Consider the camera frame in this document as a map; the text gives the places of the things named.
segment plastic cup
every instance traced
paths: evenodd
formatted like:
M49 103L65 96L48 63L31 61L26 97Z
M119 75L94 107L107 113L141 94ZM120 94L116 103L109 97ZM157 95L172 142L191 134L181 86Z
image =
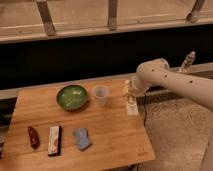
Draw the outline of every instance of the plastic cup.
M92 89L93 96L95 98L96 103L103 107L106 105L108 96L109 96L109 88L104 85L95 86Z

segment gray sponge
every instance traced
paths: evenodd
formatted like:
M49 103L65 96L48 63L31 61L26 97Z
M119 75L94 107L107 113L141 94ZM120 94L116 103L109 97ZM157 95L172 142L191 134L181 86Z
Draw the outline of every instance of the gray sponge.
M88 131L86 128L78 128L74 130L72 134L76 138L76 145L79 150L84 151L92 145L92 142L88 138Z

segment wooden surface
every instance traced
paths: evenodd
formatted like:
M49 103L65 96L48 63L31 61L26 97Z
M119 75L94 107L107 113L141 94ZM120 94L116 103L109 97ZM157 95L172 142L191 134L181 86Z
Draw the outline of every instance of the wooden surface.
M89 94L94 85L110 88L108 104L100 108L91 97L81 112L70 113L56 103L63 86L23 90L3 148L0 170L104 170L154 159L143 122L126 114L122 88L124 80L82 83ZM61 156L47 156L49 127L62 126ZM41 145L30 147L27 127L33 126ZM93 145L84 152L75 146L72 131L86 127Z
M119 0L116 31L195 25L185 21L194 3L195 0ZM48 5L57 31L55 37L44 33L35 0L1 0L0 42L111 33L107 27L108 0L48 0ZM197 24L213 23L213 1L205 1L200 17Z

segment floor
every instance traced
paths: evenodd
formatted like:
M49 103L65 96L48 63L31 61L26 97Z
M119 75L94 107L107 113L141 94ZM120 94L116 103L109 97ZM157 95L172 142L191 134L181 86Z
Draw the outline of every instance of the floor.
M146 105L146 128L156 159L141 163L138 170L198 171L213 128L213 113L186 99L155 100L156 103Z

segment dark wall panel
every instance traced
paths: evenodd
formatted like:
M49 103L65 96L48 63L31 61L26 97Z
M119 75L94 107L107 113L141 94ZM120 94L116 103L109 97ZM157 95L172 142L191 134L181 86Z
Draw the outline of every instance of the dark wall panel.
M213 61L213 25L0 45L0 89L135 72L165 58Z

